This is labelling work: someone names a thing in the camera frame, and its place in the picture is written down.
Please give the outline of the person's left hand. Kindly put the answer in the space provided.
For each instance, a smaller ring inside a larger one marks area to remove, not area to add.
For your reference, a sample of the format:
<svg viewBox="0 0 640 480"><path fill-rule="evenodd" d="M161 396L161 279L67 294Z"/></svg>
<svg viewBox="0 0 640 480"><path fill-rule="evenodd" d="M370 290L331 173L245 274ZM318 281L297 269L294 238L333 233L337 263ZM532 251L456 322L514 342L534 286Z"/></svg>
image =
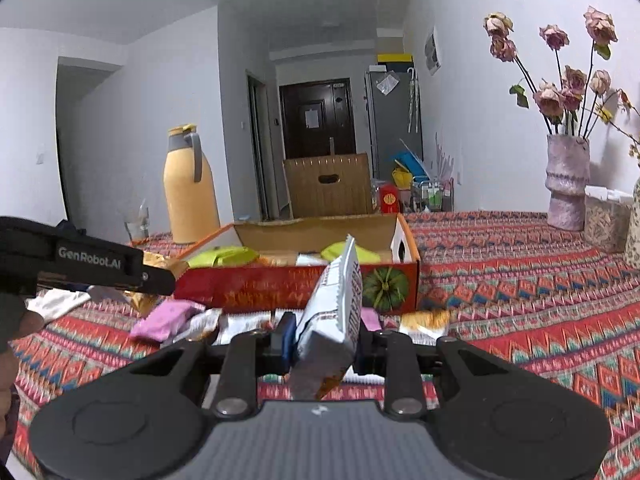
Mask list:
<svg viewBox="0 0 640 480"><path fill-rule="evenodd" d="M20 396L14 382L18 361L9 342L39 332L43 317L29 311L19 296L1 294L1 465L4 466L12 450L20 411Z"/></svg>

